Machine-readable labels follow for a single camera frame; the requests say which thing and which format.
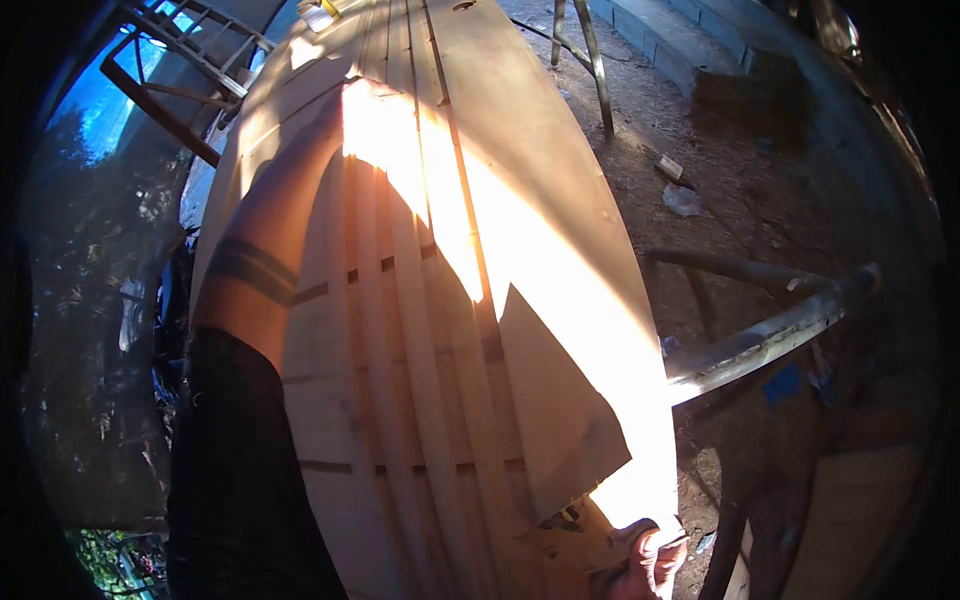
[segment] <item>black band tattoo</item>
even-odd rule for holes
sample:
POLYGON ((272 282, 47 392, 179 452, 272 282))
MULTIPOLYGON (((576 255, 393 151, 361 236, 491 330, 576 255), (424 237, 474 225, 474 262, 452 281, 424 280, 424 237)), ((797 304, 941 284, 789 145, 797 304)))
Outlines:
POLYGON ((296 296, 297 275, 276 257, 242 240, 221 240, 206 272, 242 281, 282 306, 292 306, 296 296))

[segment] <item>foliage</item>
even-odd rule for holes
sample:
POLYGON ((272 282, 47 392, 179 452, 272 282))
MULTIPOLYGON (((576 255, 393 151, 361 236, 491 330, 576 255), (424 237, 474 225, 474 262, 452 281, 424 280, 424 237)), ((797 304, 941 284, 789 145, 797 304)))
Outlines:
POLYGON ((150 294, 180 229, 171 190, 181 165, 135 142, 97 159, 82 124, 75 109, 51 124, 27 177, 35 329, 23 419, 63 522, 143 528, 143 516, 163 515, 150 294))
POLYGON ((96 529, 73 529, 64 534, 106 598, 125 598, 143 591, 154 597, 167 595, 162 545, 157 534, 125 536, 119 531, 96 529), (121 553, 133 572, 124 567, 121 553))

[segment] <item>black sleeve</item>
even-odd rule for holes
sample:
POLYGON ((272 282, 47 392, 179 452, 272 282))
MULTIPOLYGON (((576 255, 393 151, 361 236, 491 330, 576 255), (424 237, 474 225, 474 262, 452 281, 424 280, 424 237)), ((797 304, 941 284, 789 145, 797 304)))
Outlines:
POLYGON ((198 329, 187 361, 167 506, 173 597, 347 598, 307 501, 274 366, 217 329, 198 329))

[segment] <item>tree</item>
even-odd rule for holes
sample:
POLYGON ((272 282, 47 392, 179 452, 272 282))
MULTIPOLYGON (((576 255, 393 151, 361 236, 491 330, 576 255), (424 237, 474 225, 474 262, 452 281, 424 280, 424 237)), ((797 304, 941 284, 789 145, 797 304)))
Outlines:
POLYGON ((24 428, 62 522, 151 529, 162 526, 167 447, 151 378, 150 295, 180 230, 173 190, 182 165, 96 160, 82 123, 71 110, 49 127, 22 203, 35 302, 24 428))

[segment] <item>plastic bag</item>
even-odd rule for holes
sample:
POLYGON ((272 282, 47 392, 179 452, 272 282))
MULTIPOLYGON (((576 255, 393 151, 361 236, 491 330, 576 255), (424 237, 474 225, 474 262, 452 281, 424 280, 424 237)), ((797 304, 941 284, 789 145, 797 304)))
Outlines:
POLYGON ((667 183, 663 188, 663 205, 685 217, 700 216, 703 201, 692 189, 667 183))

